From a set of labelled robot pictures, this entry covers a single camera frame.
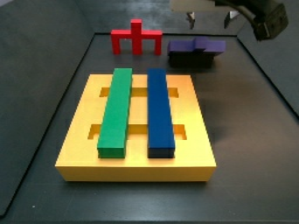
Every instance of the yellow wooden base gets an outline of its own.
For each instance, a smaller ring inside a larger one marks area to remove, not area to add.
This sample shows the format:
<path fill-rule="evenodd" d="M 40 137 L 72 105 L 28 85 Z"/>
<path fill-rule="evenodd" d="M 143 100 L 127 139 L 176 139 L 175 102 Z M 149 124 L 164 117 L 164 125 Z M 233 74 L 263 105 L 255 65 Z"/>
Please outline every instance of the yellow wooden base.
<path fill-rule="evenodd" d="M 109 74 L 92 74 L 56 168 L 67 181 L 208 181 L 216 168 L 189 75 L 167 75 L 175 158 L 147 158 L 147 76 L 133 75 L 125 158 L 99 158 Z"/>

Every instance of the green block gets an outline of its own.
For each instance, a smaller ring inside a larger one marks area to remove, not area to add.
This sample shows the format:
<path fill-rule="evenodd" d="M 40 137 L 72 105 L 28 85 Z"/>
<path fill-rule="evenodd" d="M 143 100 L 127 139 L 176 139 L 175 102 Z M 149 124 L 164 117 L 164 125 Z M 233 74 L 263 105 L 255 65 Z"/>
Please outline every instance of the green block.
<path fill-rule="evenodd" d="M 124 158 L 132 87 L 132 68 L 116 68 L 107 97 L 107 107 L 97 139 L 100 158 Z"/>

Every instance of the blue block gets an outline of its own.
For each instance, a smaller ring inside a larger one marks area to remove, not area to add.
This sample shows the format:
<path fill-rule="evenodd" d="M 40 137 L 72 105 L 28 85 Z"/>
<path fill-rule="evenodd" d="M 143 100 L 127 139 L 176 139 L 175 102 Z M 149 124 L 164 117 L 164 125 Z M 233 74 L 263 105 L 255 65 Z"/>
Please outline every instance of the blue block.
<path fill-rule="evenodd" d="M 165 71 L 149 68 L 147 71 L 147 115 L 148 115 L 148 157 L 173 158 L 173 124 Z"/>

